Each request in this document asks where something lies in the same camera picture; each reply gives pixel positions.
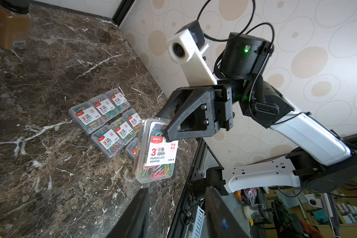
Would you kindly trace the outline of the paper clip box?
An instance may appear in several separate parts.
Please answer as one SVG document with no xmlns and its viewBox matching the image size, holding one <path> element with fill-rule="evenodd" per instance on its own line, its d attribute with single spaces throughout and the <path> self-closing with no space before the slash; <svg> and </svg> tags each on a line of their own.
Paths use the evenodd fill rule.
<svg viewBox="0 0 357 238">
<path fill-rule="evenodd" d="M 114 157 L 125 146 L 122 139 L 108 125 L 95 131 L 90 139 L 107 158 Z"/>
<path fill-rule="evenodd" d="M 168 119 L 144 119 L 138 132 L 133 173 L 139 183 L 167 179 L 174 173 L 178 141 L 168 142 Z"/>
<path fill-rule="evenodd" d="M 119 136 L 124 145 L 128 145 L 136 137 L 136 131 L 123 117 L 112 122 L 110 128 Z"/>
<path fill-rule="evenodd" d="M 130 102 L 125 98 L 124 94 L 118 89 L 112 89 L 105 93 L 105 96 L 110 99 L 120 113 L 125 112 L 131 107 Z"/>
<path fill-rule="evenodd" d="M 135 154 L 136 154 L 136 149 L 137 149 L 137 141 L 138 141 L 138 138 L 135 137 L 126 147 L 126 153 L 132 161 L 134 161 L 134 159 L 135 159 Z"/>
<path fill-rule="evenodd" d="M 135 109 L 125 111 L 122 116 L 132 126 L 135 132 L 139 132 L 142 119 Z"/>
<path fill-rule="evenodd" d="M 90 102 L 73 106 L 68 113 L 86 135 L 94 133 L 106 124 L 104 117 Z"/>
<path fill-rule="evenodd" d="M 105 94 L 100 94 L 89 99 L 97 111 L 102 115 L 106 122 L 112 120 L 120 114 L 120 111 L 115 106 L 112 100 L 108 99 Z"/>
</svg>

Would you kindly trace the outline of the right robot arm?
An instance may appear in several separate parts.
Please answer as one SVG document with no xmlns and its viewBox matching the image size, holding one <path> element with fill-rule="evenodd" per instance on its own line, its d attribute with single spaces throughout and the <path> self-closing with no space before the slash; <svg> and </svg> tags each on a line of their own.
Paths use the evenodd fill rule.
<svg viewBox="0 0 357 238">
<path fill-rule="evenodd" d="M 169 141 L 206 137 L 227 165 L 211 169 L 201 186 L 221 193 L 284 185 L 331 194 L 357 176 L 357 149 L 266 82 L 271 40 L 232 33 L 220 65 L 203 58 L 202 34 L 184 30 L 167 42 L 188 87 L 175 90 L 159 113 L 175 115 Z"/>
</svg>

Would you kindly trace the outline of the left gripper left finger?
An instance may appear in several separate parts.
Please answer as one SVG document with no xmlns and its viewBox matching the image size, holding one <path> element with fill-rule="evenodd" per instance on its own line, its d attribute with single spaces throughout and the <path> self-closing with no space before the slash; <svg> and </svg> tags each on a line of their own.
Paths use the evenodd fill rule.
<svg viewBox="0 0 357 238">
<path fill-rule="evenodd" d="M 106 238 L 146 238 L 149 211 L 149 188 L 141 188 Z"/>
</svg>

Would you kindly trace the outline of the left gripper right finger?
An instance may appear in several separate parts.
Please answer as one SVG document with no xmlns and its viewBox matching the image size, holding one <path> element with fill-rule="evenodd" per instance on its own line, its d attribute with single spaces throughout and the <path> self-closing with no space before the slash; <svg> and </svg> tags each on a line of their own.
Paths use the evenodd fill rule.
<svg viewBox="0 0 357 238">
<path fill-rule="evenodd" d="M 214 187 L 205 190 L 205 215 L 210 238 L 249 238 Z"/>
</svg>

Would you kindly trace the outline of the right spice jar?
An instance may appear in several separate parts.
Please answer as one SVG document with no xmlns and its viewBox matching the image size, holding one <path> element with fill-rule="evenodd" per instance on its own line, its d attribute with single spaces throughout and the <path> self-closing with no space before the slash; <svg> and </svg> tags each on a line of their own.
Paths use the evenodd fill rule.
<svg viewBox="0 0 357 238">
<path fill-rule="evenodd" d="M 0 47 L 24 48 L 31 29 L 30 4 L 24 0 L 0 0 Z"/>
</svg>

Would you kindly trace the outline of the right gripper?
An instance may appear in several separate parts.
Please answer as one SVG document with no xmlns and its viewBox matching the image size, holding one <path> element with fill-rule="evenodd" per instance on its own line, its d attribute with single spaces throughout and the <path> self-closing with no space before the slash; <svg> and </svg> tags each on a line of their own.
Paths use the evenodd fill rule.
<svg viewBox="0 0 357 238">
<path fill-rule="evenodd" d="M 242 95 L 242 83 L 182 87 L 172 92 L 156 117 L 167 119 L 174 112 L 165 129 L 167 141 L 212 137 L 220 128 L 233 127 L 233 105 Z"/>
</svg>

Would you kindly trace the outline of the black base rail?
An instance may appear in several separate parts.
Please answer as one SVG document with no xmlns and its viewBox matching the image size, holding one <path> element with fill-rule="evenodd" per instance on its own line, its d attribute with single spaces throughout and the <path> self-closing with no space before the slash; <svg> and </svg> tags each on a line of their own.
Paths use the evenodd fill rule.
<svg viewBox="0 0 357 238">
<path fill-rule="evenodd" d="M 220 163 L 206 140 L 199 139 L 191 169 L 167 234 L 168 238 L 200 237 L 200 231 L 195 231 L 195 226 L 202 228 L 196 218 L 204 218 L 204 212 L 201 212 L 200 215 L 197 214 L 198 208 L 204 205 L 204 199 L 192 195 L 191 185 L 195 180 L 205 178 L 207 169 L 218 166 Z"/>
</svg>

